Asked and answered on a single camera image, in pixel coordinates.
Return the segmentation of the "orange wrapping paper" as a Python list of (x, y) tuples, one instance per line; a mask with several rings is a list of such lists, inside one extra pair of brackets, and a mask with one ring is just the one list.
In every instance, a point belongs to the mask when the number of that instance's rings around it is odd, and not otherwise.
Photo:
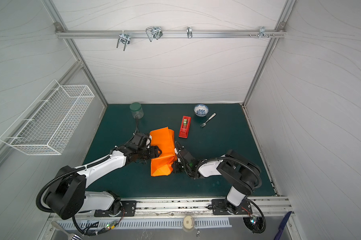
[(168, 127), (150, 132), (151, 146), (157, 146), (162, 153), (151, 160), (151, 176), (168, 176), (173, 172), (175, 153), (175, 132)]

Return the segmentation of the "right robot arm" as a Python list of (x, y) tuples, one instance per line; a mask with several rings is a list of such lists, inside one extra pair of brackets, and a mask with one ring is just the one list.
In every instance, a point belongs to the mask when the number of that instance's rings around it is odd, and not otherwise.
[(218, 158), (200, 161), (183, 146), (177, 145), (175, 153), (178, 159), (172, 164), (174, 173), (184, 172), (193, 180), (222, 176), (231, 185), (222, 203), (211, 204), (219, 211), (238, 214), (242, 201), (262, 185), (261, 169), (234, 150)]

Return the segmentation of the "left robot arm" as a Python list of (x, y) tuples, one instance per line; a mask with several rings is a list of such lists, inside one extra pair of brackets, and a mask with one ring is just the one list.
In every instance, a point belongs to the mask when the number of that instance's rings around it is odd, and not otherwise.
[(56, 213), (63, 220), (91, 211), (103, 211), (110, 216), (120, 214), (122, 203), (117, 194), (87, 189), (114, 170), (132, 162), (159, 157), (162, 150), (151, 142), (152, 137), (136, 133), (124, 145), (114, 146), (108, 155), (98, 160), (75, 168), (62, 167), (37, 194), (37, 208), (46, 213)]

